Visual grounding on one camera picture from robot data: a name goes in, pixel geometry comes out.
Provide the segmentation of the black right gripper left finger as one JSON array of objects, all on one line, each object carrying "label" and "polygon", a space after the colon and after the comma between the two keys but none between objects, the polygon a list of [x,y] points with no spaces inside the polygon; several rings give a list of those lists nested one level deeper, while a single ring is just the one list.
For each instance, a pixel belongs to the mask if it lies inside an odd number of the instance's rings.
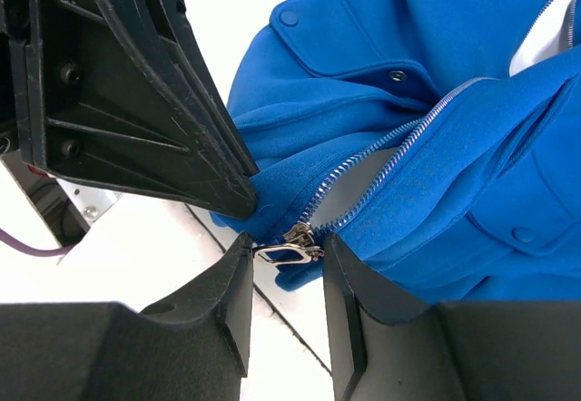
[{"label": "black right gripper left finger", "polygon": [[214,265],[134,312],[114,302],[1,308],[4,400],[236,400],[253,266],[241,234]]}]

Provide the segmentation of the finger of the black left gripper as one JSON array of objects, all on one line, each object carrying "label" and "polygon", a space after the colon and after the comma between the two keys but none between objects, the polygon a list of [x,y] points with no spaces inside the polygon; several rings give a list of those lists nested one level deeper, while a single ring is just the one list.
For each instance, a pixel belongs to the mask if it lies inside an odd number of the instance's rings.
[{"label": "finger of the black left gripper", "polygon": [[1,0],[1,150],[237,220],[257,202],[184,0]]}]

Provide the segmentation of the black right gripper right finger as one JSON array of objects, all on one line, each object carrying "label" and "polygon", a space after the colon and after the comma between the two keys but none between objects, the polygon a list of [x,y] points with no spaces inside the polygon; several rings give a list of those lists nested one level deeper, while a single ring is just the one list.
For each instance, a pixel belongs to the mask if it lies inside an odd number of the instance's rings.
[{"label": "black right gripper right finger", "polygon": [[339,400],[577,400],[576,301],[430,305],[365,265],[337,235],[323,283]]}]

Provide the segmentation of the blue zip-up jacket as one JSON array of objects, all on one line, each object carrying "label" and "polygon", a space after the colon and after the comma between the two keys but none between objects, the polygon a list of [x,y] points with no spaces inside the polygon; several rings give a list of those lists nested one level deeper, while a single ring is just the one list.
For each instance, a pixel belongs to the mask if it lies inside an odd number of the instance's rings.
[{"label": "blue zip-up jacket", "polygon": [[331,233],[434,303],[580,296],[580,0],[286,0],[228,108],[259,172],[250,233]]}]

